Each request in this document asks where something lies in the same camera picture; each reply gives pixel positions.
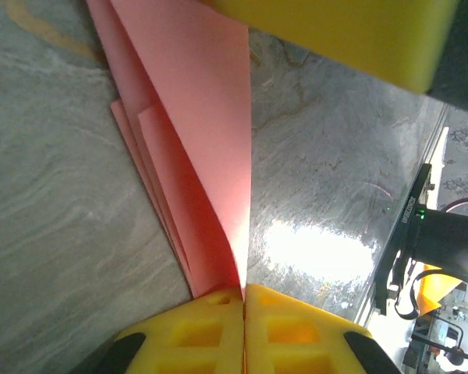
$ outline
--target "pink paper sheet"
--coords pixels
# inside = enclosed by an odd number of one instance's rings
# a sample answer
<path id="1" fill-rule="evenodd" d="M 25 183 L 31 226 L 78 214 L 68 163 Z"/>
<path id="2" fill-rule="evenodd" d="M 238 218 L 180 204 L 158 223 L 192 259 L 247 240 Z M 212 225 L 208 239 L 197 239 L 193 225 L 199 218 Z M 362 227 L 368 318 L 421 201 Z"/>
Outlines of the pink paper sheet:
<path id="1" fill-rule="evenodd" d="M 127 133 L 127 144 L 190 271 L 193 293 L 232 282 L 244 289 L 251 183 L 247 28 L 193 0 L 88 3 L 126 116 L 119 104 L 113 110 L 123 135 L 131 129 L 134 141 Z"/>

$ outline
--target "folded pink paper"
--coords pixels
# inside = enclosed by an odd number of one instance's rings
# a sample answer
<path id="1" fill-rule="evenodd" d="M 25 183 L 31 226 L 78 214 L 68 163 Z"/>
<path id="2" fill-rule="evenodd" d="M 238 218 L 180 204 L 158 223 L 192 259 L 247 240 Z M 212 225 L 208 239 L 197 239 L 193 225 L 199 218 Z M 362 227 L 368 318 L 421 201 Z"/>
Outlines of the folded pink paper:
<path id="1" fill-rule="evenodd" d="M 243 290 L 251 183 L 246 26 L 194 0 L 88 3 L 126 116 L 119 104 L 113 110 L 122 133 L 131 130 L 127 145 L 193 293 Z"/>

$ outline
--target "black machine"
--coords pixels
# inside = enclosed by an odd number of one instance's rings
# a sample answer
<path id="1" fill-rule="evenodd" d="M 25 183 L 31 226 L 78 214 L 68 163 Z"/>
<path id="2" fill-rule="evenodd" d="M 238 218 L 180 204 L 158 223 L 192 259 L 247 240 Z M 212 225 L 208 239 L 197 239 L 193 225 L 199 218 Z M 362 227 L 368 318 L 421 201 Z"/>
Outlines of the black machine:
<path id="1" fill-rule="evenodd" d="M 399 303 L 400 291 L 405 286 L 405 274 L 413 261 L 430 264 L 440 270 L 427 270 L 416 276 L 415 281 L 434 273 L 459 278 L 468 283 L 468 216 L 426 207 L 430 183 L 431 165 L 424 164 L 411 188 L 385 253 L 374 278 L 375 302 L 381 314 L 386 315 L 387 300 Z M 413 311 L 398 314 L 404 319 L 419 316 L 414 282 L 410 290 Z"/>

